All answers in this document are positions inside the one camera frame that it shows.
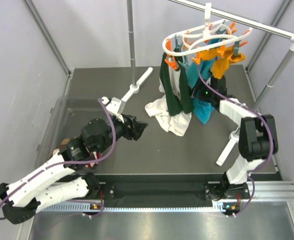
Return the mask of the brown white striped sock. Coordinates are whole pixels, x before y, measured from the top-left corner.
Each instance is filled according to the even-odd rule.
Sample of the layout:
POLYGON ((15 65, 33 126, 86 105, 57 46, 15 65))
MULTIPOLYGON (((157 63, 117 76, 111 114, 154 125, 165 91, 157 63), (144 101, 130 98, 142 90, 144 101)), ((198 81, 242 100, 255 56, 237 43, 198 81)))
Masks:
POLYGON ((53 153, 52 155, 55 155, 57 152, 59 152, 62 148, 64 148, 72 139, 71 138, 65 138, 62 140, 61 144, 56 147, 54 150, 53 150, 53 153))

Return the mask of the white clip hanger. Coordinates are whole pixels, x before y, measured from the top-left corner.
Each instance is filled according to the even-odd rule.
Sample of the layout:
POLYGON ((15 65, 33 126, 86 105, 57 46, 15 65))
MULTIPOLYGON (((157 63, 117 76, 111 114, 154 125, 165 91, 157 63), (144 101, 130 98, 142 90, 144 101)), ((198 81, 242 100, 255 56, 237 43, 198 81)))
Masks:
POLYGON ((248 29, 237 35, 235 24, 239 20, 232 20, 228 24, 228 19, 224 13, 220 20, 212 21, 211 16, 214 14, 212 3, 208 2, 200 7, 204 11, 204 24, 170 34, 162 43, 163 50, 167 57, 173 60, 169 64, 174 69, 177 68, 175 61, 182 66, 188 66, 186 58, 192 56, 192 60, 200 65, 204 60, 200 58, 199 52, 215 48, 219 55, 214 58, 215 61, 220 59, 225 50, 234 49, 234 55, 240 52, 240 48, 247 44, 245 40, 251 35, 253 28, 248 29))

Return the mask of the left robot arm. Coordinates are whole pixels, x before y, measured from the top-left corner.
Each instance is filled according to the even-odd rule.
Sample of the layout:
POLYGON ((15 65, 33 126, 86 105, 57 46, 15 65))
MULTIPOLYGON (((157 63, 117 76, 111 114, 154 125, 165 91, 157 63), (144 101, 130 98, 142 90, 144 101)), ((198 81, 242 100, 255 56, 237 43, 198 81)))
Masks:
POLYGON ((122 120, 107 116, 90 120, 78 137, 71 139, 39 168, 15 183, 0 184, 3 219, 21 224, 42 210, 61 202, 99 195, 100 184, 92 174, 79 175, 70 182, 57 183, 91 163, 108 158, 120 138, 137 141, 148 123, 124 115, 122 120))

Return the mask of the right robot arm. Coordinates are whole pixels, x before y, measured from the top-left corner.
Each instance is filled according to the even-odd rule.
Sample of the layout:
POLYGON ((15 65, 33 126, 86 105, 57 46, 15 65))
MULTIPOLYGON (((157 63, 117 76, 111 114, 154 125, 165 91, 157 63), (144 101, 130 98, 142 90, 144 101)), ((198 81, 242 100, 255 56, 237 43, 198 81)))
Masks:
POLYGON ((220 89, 219 84, 224 84, 224 80, 211 77, 208 83, 202 76, 199 80, 206 87, 200 98, 232 120, 239 129, 239 155, 232 167, 223 173, 218 184, 207 183, 204 186, 206 197, 218 201, 243 192, 251 174, 262 168, 278 152, 277 131, 272 115, 261 115, 228 95, 225 87, 220 89))

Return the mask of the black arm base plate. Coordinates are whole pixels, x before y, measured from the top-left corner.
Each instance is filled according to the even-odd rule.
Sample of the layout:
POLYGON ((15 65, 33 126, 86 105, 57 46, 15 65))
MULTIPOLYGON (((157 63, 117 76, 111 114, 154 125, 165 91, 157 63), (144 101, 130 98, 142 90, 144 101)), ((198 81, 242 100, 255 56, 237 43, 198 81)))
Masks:
POLYGON ((88 192, 84 197, 75 197, 76 200, 93 199, 122 199, 124 197, 137 196, 138 199, 147 196, 178 196, 183 199, 188 196, 197 199, 210 199, 218 201, 220 199, 235 198, 238 189, 223 190, 218 183, 204 182, 108 182, 102 184, 98 190, 88 192))

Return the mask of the orange sock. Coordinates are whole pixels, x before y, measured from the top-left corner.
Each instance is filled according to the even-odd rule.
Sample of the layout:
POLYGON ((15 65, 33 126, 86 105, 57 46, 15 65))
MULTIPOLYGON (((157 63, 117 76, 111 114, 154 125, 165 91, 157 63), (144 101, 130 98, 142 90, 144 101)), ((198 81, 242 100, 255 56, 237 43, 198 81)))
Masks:
POLYGON ((211 68, 212 75, 216 79, 221 79, 225 72, 229 69, 231 64, 239 63, 246 59, 246 56, 242 53, 234 55, 234 49, 229 47, 225 50, 223 56, 216 60, 211 68))
POLYGON ((219 53, 217 52, 216 48, 211 48, 208 50, 203 50, 201 52, 199 52, 200 58, 204 61, 210 61, 214 58, 216 58, 219 53))

